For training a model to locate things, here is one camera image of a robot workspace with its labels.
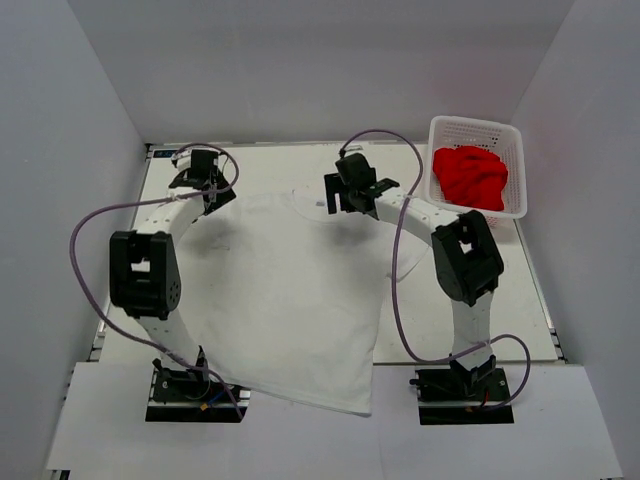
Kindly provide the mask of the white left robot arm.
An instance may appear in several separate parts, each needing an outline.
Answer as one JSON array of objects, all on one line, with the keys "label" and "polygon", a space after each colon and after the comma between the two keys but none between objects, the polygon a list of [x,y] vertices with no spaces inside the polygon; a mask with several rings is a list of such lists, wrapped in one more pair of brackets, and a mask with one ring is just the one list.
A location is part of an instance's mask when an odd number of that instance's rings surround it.
[{"label": "white left robot arm", "polygon": [[219,158],[225,150],[188,144],[171,157],[177,175],[167,197],[138,227],[117,231],[109,241],[110,298],[113,306],[136,320],[160,352],[157,372],[176,380],[188,398],[199,399],[211,387],[203,348],[188,332],[178,306],[182,282],[176,246],[198,219],[236,198]]}]

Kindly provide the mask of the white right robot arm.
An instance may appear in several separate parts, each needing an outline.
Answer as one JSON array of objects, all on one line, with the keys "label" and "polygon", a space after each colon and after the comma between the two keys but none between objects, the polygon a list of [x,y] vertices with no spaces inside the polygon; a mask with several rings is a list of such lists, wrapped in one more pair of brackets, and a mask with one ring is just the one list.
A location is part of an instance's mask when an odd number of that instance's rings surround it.
[{"label": "white right robot arm", "polygon": [[504,262],[477,210],[463,214],[414,198],[398,182],[378,179],[360,153],[342,152],[337,171],[324,176],[327,209],[358,212],[425,242],[432,251],[436,280],[451,300],[453,344],[446,362],[453,390],[472,399],[484,391],[496,368],[490,344],[490,310]]}]

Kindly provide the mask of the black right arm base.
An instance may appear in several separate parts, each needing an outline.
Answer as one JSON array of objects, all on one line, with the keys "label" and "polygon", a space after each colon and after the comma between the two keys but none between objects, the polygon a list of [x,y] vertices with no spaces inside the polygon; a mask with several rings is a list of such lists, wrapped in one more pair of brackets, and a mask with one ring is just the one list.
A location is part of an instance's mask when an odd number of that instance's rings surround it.
[{"label": "black right arm base", "polygon": [[421,426],[506,425],[514,423],[510,405],[494,406],[510,397],[505,372],[497,368],[466,393],[450,369],[419,369],[409,380],[414,389]]}]

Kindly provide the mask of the red t shirt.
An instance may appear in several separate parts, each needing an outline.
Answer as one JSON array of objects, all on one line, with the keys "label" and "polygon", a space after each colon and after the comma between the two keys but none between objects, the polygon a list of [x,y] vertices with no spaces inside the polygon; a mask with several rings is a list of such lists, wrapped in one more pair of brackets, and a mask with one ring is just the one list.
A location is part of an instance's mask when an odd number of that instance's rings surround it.
[{"label": "red t shirt", "polygon": [[495,153],[476,146],[439,148],[432,171],[444,199],[475,209],[503,211],[502,192],[509,172]]}]

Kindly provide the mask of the white t shirt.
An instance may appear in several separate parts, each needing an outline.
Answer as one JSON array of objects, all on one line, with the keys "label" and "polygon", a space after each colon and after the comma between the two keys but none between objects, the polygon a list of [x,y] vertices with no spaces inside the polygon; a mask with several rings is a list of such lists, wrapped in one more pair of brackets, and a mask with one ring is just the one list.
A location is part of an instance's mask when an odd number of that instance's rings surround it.
[{"label": "white t shirt", "polygon": [[369,216],[330,215],[301,191],[239,198],[180,240],[179,310],[225,381],[367,415],[389,281],[427,251]]}]

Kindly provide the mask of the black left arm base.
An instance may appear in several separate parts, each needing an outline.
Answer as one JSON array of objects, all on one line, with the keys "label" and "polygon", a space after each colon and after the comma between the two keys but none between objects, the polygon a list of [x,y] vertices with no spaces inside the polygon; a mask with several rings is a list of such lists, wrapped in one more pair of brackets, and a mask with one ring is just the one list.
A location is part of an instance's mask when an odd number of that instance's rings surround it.
[{"label": "black left arm base", "polygon": [[187,372],[154,370],[145,421],[148,423],[237,424],[249,407],[251,392]]}]

